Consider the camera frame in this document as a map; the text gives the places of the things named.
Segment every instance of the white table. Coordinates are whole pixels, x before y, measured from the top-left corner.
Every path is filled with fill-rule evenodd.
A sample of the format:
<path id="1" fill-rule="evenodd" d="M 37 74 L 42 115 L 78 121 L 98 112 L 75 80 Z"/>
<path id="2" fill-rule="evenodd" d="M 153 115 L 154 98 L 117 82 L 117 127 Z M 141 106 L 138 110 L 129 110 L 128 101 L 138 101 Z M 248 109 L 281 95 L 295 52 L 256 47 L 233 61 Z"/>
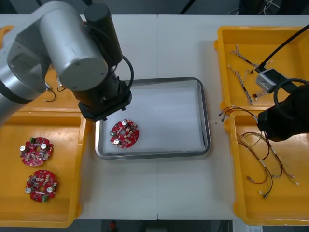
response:
<path id="1" fill-rule="evenodd" d="M 26 15 L 0 15 L 0 27 Z M 228 139 L 218 118 L 221 89 L 213 42 L 220 26 L 304 26 L 309 16 L 114 15 L 137 79 L 198 78 L 211 130 L 208 156 L 100 160 L 93 136 L 84 155 L 80 219 L 236 219 Z M 121 63 L 117 74 L 129 78 Z"/>

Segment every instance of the round circuit board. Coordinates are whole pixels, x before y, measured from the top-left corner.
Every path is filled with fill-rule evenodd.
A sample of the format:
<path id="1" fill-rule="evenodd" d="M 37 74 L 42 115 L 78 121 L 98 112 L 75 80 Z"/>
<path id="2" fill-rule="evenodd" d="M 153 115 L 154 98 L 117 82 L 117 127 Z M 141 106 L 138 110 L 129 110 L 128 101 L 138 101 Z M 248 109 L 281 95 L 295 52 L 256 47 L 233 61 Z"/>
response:
<path id="1" fill-rule="evenodd" d="M 54 198 L 58 182 L 56 176 L 48 170 L 38 170 L 27 178 L 25 192 L 36 202 L 46 202 Z"/>
<path id="2" fill-rule="evenodd" d="M 114 125 L 110 135 L 112 137 L 112 144 L 119 148 L 129 148 L 138 140 L 140 131 L 137 129 L 137 124 L 135 122 L 125 119 Z"/>
<path id="3" fill-rule="evenodd" d="M 53 144 L 45 138 L 30 138 L 25 146 L 21 146 L 20 157 L 27 166 L 36 167 L 48 160 L 53 152 Z"/>

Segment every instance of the yellow bin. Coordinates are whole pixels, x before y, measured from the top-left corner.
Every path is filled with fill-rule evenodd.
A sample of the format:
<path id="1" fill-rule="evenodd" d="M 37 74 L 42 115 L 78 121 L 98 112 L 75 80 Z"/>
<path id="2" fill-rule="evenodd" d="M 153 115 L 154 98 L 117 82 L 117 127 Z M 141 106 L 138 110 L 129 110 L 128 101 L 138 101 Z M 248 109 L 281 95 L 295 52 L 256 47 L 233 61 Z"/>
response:
<path id="1" fill-rule="evenodd" d="M 13 27 L 0 30 L 3 34 Z M 56 90 L 56 72 L 50 70 L 47 83 Z M 80 215 L 81 163 L 90 123 L 78 109 L 73 94 L 56 91 L 53 102 L 50 92 L 15 113 L 0 127 L 0 226 L 65 228 Z M 19 148 L 30 137 L 44 137 L 54 144 L 53 155 L 38 167 L 22 163 Z M 37 170 L 53 172 L 58 180 L 55 198 L 45 203 L 30 199 L 25 193 L 27 177 Z"/>
<path id="2" fill-rule="evenodd" d="M 274 105 L 273 94 L 259 97 L 253 105 L 248 104 L 239 80 L 228 65 L 239 71 L 242 78 L 246 69 L 252 70 L 254 66 L 231 53 L 235 51 L 235 45 L 238 45 L 239 52 L 246 59 L 260 64 L 300 29 L 296 27 L 219 28 L 218 40 L 214 46 L 219 58 L 222 109 L 234 105 L 258 115 L 259 112 Z M 308 60 L 309 31 L 306 31 L 271 58 L 272 62 L 267 65 L 267 68 L 275 68 L 287 78 L 309 80 Z M 255 83 L 256 77 L 257 73 L 254 71 L 247 76 L 244 83 L 251 96 L 260 90 Z M 279 101 L 287 96 L 288 94 L 281 90 Z M 257 181 L 262 180 L 265 178 L 264 170 L 254 156 L 237 142 L 237 133 L 241 135 L 249 131 L 259 132 L 256 121 L 248 113 L 236 111 L 225 121 L 225 130 L 228 133 L 230 154 L 234 165 L 236 197 L 234 213 L 249 225 L 309 225 L 309 136 L 301 134 L 283 142 L 271 142 L 283 165 L 296 177 L 295 181 L 299 182 L 299 185 L 292 184 L 284 175 L 274 178 L 270 195 L 263 199 L 259 191 L 266 192 L 267 184 L 254 184 L 247 179 L 247 176 Z M 263 157 L 267 153 L 267 146 L 260 141 L 254 150 Z M 276 175 L 280 172 L 280 166 L 273 155 L 269 155 L 265 164 L 272 174 Z"/>

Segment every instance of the stainless steel tray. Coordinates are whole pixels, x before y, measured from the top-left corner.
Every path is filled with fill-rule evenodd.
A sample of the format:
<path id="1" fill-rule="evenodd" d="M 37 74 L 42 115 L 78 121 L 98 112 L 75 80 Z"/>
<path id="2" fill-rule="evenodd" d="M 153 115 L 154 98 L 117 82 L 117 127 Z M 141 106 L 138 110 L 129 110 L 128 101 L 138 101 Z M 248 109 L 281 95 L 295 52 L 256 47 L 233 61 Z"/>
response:
<path id="1" fill-rule="evenodd" d="M 135 80 L 132 102 L 107 121 L 96 123 L 95 149 L 104 160 L 200 156 L 211 145 L 204 89 L 193 77 Z M 110 142 L 109 131 L 123 119 L 137 123 L 140 137 L 131 148 Z"/>

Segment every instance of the electronic component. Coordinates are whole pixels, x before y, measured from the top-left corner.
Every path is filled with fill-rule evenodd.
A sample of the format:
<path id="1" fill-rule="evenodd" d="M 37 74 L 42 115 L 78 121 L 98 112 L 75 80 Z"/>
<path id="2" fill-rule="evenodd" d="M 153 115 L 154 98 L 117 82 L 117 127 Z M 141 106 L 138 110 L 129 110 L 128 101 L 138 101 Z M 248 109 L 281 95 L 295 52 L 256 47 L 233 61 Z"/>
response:
<path id="1" fill-rule="evenodd" d="M 111 143 L 119 148 L 133 146 L 140 135 L 137 127 L 135 122 L 127 119 L 122 122 L 117 122 L 110 132 L 112 136 Z"/>
<path id="2" fill-rule="evenodd" d="M 23 158 L 22 162 L 31 167 L 37 167 L 48 160 L 53 152 L 53 144 L 45 138 L 30 138 L 25 146 L 21 146 L 20 157 Z"/>
<path id="3" fill-rule="evenodd" d="M 56 176 L 48 170 L 39 170 L 27 178 L 25 192 L 36 202 L 46 202 L 54 198 L 57 191 Z"/>

